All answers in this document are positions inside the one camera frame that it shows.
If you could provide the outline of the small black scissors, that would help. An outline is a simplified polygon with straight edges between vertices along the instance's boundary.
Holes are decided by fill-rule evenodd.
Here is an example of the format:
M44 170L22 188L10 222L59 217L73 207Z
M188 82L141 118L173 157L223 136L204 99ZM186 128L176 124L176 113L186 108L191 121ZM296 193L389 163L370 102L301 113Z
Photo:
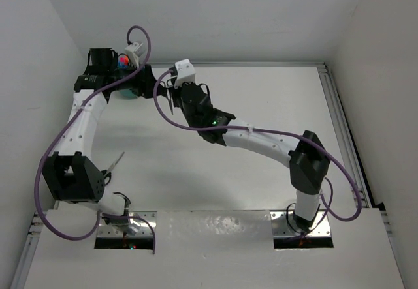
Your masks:
M171 114L174 114L174 106L173 106L173 99L172 99L172 95L169 89L167 89L167 100L168 100L168 104L169 104L169 110L171 112Z

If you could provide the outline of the black pink highlighter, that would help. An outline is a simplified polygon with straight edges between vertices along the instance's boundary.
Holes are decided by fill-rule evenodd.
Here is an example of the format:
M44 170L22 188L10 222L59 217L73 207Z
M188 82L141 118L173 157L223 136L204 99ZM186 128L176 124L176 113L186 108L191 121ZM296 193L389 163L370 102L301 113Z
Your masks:
M126 55L118 57L118 68L127 69L129 67L130 60Z

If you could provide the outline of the large black scissors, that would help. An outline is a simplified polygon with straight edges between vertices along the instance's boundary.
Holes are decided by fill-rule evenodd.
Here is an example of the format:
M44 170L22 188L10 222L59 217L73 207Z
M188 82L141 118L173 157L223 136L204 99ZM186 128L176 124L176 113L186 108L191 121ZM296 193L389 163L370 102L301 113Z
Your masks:
M104 185L105 186L107 186L110 183L110 181L112 179L112 171L117 166L119 161L122 159L124 154L125 154L125 152L123 151L119 155L119 157L107 169L101 171L101 173L103 174L103 177L104 177Z

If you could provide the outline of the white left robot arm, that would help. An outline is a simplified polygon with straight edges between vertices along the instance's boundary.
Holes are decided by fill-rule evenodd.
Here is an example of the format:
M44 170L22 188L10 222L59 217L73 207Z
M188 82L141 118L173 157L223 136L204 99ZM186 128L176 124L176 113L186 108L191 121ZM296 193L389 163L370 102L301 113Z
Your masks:
M149 64L128 46L128 63L119 67L121 57L112 48L92 48L88 63L73 89L72 109L67 125L41 160L38 178L43 178L54 200L80 204L111 216L124 216L128 200L111 193L105 183L106 170L92 161L93 140L102 113L115 91L130 90L138 97L167 96L156 83Z

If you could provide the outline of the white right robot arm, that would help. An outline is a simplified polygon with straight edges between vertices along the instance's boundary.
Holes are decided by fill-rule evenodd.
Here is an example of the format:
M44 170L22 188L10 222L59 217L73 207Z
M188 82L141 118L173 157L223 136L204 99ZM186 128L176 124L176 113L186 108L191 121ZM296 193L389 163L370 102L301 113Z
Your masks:
M173 105L181 109L190 127L215 128L198 131L205 141L246 149L287 167L291 184L297 191L293 220L300 231L309 232L319 211L319 193L330 160L302 140L248 129L232 129L232 126L248 128L249 123L213 107L210 95L202 87L202 84L184 83L180 87L170 88Z

